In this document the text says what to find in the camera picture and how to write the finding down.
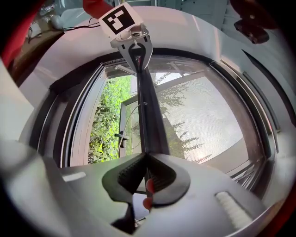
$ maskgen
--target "apriltag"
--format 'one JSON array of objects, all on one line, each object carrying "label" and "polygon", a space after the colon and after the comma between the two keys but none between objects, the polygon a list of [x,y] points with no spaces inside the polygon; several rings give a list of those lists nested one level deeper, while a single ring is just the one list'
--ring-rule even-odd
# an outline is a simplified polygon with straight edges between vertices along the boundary
[{"label": "apriltag", "polygon": [[107,12],[99,19],[103,32],[110,38],[115,39],[124,31],[133,26],[143,23],[139,14],[128,4],[123,3]]}]

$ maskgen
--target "green foliage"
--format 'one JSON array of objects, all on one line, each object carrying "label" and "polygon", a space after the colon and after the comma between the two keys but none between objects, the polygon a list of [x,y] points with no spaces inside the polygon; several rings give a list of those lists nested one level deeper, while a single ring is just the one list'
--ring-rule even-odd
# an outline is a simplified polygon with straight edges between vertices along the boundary
[{"label": "green foliage", "polygon": [[132,76],[109,79],[103,89],[92,124],[88,162],[116,159],[121,102],[130,98]]}]

